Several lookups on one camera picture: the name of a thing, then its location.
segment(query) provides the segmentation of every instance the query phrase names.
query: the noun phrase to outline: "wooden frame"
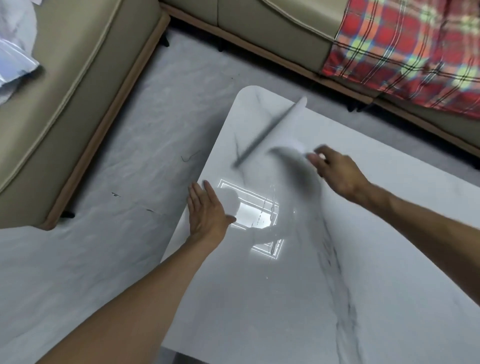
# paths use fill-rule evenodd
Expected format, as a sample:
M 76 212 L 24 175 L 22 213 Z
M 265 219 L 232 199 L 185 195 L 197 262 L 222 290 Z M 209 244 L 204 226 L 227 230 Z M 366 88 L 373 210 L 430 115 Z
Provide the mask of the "wooden frame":
M 180 19 L 180 20 L 183 20 L 199 29 L 202 29 L 208 33 L 211 33 L 217 37 L 220 37 L 230 43 L 233 43 L 239 47 L 242 47 L 250 52 L 253 52 L 263 58 L 266 58 L 270 61 L 273 61 L 275 63 L 278 63 L 296 73 L 299 73 L 301 74 L 302 76 L 305 76 L 305 77 L 308 77 L 310 78 L 311 80 L 314 80 L 322 85 L 325 85 L 331 89 L 334 89 L 336 91 L 339 91 L 341 92 L 342 94 L 344 95 L 347 95 L 347 96 L 350 96 L 358 101 L 361 101 L 365 104 L 370 104 L 370 103 L 375 103 L 376 105 L 380 106 L 381 108 L 385 109 L 385 110 L 388 110 L 392 113 L 394 113 L 395 115 L 398 115 L 400 116 L 401 118 L 403 119 L 406 119 L 412 123 L 414 123 L 415 125 L 419 126 L 420 128 L 422 129 L 425 129 L 427 130 L 428 132 L 431 132 L 439 137 L 441 137 L 442 139 L 445 139 L 446 141 L 456 145 L 457 147 L 467 151 L 468 153 L 470 154 L 473 154 L 477 157 L 480 157 L 480 148 L 470 144 L 469 142 L 455 136 L 455 135 L 452 135 L 448 132 L 446 132 L 445 130 L 439 128 L 438 126 L 435 126 L 431 123 L 429 123 L 428 121 L 418 117 L 418 116 L 415 116 L 411 113 L 409 113 L 408 111 L 406 110 L 403 110 L 401 108 L 399 108 L 398 106 L 392 104 L 391 102 L 387 101 L 387 100 L 382 100 L 382 99 L 378 99 L 378 98 L 372 98 L 372 97 L 369 97 L 369 96 L 366 96 L 364 94 L 361 94 L 359 92 L 356 92 L 356 91 L 353 91 L 349 88 L 347 88 L 346 86 L 343 86 L 341 84 L 339 84 L 338 82 L 336 82 L 335 80 L 333 79 L 330 79 L 330 78 L 327 78 L 327 77 L 324 77 L 318 73 L 315 73 L 315 72 L 312 72 L 312 71 L 309 71 L 307 70 L 306 68 L 294 63 L 294 62 L 291 62 L 291 61 L 288 61 L 284 58 L 281 58 L 280 56 L 268 51 L 268 50 L 265 50 L 259 46 L 256 46 L 252 43 L 249 43 L 247 42 L 246 40 L 236 36 L 236 35 L 233 35 L 223 29 L 220 29 L 219 27 L 217 26 L 214 26 L 214 25 L 211 25 L 211 24 L 208 24 L 208 23 L 205 23 L 203 22 L 202 20 L 199 20 L 187 13 L 185 13 L 184 11 L 180 10 L 180 9 L 177 9 L 171 5 L 168 5 L 168 4 L 165 4 L 165 3 L 160 3 L 161 7 L 164 8 L 172 17 L 174 18 L 177 18 L 177 19 Z
M 102 118 L 102 121 L 98 125 L 95 133 L 92 136 L 92 139 L 90 139 L 85 148 L 85 151 L 80 156 L 80 159 L 78 160 L 75 168 L 73 169 L 72 174 L 70 175 L 67 182 L 64 184 L 62 190 L 60 191 L 60 194 L 58 195 L 54 205 L 52 206 L 52 209 L 48 213 L 47 218 L 41 225 L 37 226 L 39 229 L 51 230 L 57 225 L 60 215 L 64 211 L 69 200 L 71 199 L 75 189 L 77 188 L 86 169 L 88 168 L 88 165 L 90 164 L 93 156 L 95 155 L 95 152 L 102 143 L 103 138 L 107 134 L 107 131 L 115 120 L 115 117 L 117 116 L 120 108 L 122 107 L 127 96 L 135 85 L 138 77 L 142 73 L 142 70 L 150 59 L 150 56 L 155 50 L 160 38 L 162 37 L 169 23 L 170 16 L 166 12 L 163 12 L 160 20 L 158 21 L 158 24 L 153 30 L 153 33 L 147 39 L 147 42 L 145 43 L 142 51 L 138 55 L 135 63 L 130 69 L 130 72 L 123 81 L 115 98 L 110 104 L 110 107 Z

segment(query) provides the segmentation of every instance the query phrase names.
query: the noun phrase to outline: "glossy white tabletop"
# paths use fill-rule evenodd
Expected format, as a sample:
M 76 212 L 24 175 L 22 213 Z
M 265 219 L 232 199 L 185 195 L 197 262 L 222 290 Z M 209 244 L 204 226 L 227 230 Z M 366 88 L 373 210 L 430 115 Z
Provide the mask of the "glossy white tabletop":
M 238 155 L 292 105 L 241 90 L 200 176 L 237 216 L 163 345 L 209 364 L 478 363 L 480 308 L 405 238 L 285 150 Z M 349 154 L 375 184 L 480 227 L 480 189 L 305 109 L 283 125 Z M 182 215 L 164 259 L 188 236 Z

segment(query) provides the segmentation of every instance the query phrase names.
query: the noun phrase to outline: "floor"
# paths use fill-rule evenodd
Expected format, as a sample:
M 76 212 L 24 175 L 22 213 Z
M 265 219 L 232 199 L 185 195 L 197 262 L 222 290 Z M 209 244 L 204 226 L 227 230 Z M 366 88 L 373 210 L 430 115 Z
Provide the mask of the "floor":
M 235 95 L 259 85 L 480 186 L 472 158 L 373 108 L 312 85 L 184 24 L 169 32 L 53 231 L 0 231 L 0 362 L 34 363 L 104 303 L 159 262 Z M 174 353 L 162 350 L 158 364 Z

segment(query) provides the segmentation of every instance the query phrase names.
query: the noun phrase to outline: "forearm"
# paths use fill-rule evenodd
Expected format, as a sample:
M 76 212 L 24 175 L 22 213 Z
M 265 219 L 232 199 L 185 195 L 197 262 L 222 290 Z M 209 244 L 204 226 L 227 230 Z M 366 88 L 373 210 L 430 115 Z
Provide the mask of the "forearm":
M 143 279 L 95 312 L 39 364 L 150 364 L 190 281 L 210 252 L 188 240 Z
M 404 235 L 480 304 L 480 231 L 371 185 L 358 204 Z

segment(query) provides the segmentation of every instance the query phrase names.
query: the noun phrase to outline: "plaid blanket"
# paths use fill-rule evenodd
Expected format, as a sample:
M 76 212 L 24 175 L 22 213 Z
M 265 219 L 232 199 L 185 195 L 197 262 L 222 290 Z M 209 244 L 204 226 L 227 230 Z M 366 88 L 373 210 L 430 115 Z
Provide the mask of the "plaid blanket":
M 480 118 L 478 0 L 350 0 L 322 74 Z

